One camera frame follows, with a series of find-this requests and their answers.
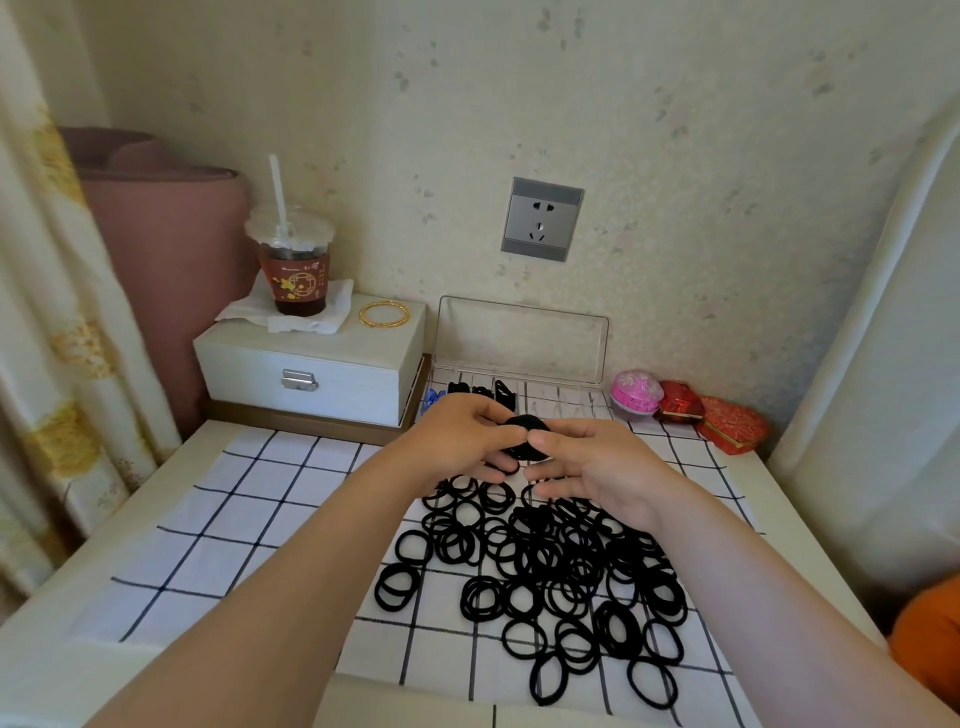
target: gold bangle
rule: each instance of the gold bangle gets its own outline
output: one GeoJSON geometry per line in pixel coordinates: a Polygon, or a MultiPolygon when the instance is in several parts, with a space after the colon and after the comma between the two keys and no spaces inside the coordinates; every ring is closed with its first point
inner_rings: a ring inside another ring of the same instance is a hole
{"type": "Polygon", "coordinates": [[[365,305],[363,308],[360,309],[360,323],[363,324],[365,327],[396,328],[396,327],[403,326],[408,321],[410,321],[410,309],[407,308],[400,301],[374,301],[373,303],[368,303],[367,305],[365,305]],[[399,308],[400,311],[403,313],[403,316],[398,318],[396,321],[389,321],[386,324],[380,324],[376,321],[371,321],[370,319],[368,319],[367,311],[369,311],[371,308],[377,308],[378,306],[381,306],[381,305],[388,305],[392,308],[399,308]]]}

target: orange fabric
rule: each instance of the orange fabric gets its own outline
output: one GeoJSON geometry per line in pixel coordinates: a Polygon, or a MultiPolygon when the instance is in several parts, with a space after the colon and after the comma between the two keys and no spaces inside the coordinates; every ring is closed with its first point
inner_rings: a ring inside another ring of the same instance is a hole
{"type": "Polygon", "coordinates": [[[960,575],[914,597],[889,643],[903,669],[960,713],[960,575]]]}

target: cup lid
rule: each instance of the cup lid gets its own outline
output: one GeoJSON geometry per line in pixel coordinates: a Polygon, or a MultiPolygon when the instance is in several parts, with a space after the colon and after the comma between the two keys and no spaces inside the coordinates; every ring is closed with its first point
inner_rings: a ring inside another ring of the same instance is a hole
{"type": "Polygon", "coordinates": [[[333,240],[333,226],[322,215],[301,206],[287,207],[287,230],[279,224],[279,213],[273,203],[257,205],[244,226],[247,235],[273,248],[295,251],[326,249],[333,240]]]}

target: hand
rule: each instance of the hand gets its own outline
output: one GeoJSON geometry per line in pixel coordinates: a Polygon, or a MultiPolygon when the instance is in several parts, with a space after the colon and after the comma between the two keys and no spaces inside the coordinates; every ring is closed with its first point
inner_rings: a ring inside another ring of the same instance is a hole
{"type": "Polygon", "coordinates": [[[490,398],[447,394],[395,441],[396,449],[415,458],[415,467],[424,467],[431,490],[439,480],[461,474],[502,483],[506,476],[496,468],[510,473],[519,463],[501,450],[527,439],[527,430],[519,425],[498,426],[513,416],[490,398]]]}
{"type": "Polygon", "coordinates": [[[527,442],[552,457],[524,469],[540,497],[585,497],[631,528],[656,531],[650,499],[686,479],[627,427],[612,420],[546,420],[550,432],[531,430],[527,442]]]}

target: finger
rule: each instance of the finger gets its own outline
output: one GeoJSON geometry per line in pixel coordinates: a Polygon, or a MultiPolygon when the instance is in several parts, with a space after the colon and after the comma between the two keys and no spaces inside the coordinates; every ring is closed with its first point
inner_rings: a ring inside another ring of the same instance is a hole
{"type": "Polygon", "coordinates": [[[516,462],[516,458],[511,457],[506,452],[501,450],[494,450],[493,452],[488,452],[484,455],[483,458],[488,465],[493,465],[495,468],[499,468],[504,473],[515,473],[516,469],[519,467],[519,463],[516,462]]]}
{"type": "Polygon", "coordinates": [[[486,452],[513,448],[527,441],[527,430],[520,425],[498,425],[484,427],[484,430],[483,445],[486,452]]]}
{"type": "Polygon", "coordinates": [[[575,417],[569,420],[544,420],[551,432],[559,432],[567,437],[593,437],[597,430],[597,421],[590,417],[575,417]]]}
{"type": "Polygon", "coordinates": [[[507,479],[507,476],[497,468],[491,468],[483,463],[477,463],[472,468],[467,468],[464,475],[475,477],[482,483],[502,483],[507,479]]]}
{"type": "Polygon", "coordinates": [[[527,433],[527,442],[544,455],[566,460],[577,465],[586,465],[590,459],[588,440],[566,437],[556,432],[533,429],[527,433]]]}
{"type": "Polygon", "coordinates": [[[545,480],[534,486],[534,493],[540,497],[589,497],[587,485],[581,477],[565,477],[561,480],[545,480]]]}
{"type": "Polygon", "coordinates": [[[470,408],[473,411],[474,417],[485,417],[491,422],[501,425],[514,416],[514,413],[500,404],[500,402],[491,400],[489,397],[484,397],[483,395],[464,396],[470,397],[470,408]]]}
{"type": "Polygon", "coordinates": [[[575,463],[563,460],[544,460],[536,465],[528,465],[523,469],[523,477],[527,480],[544,480],[548,477],[569,477],[579,475],[581,468],[575,463]]]}

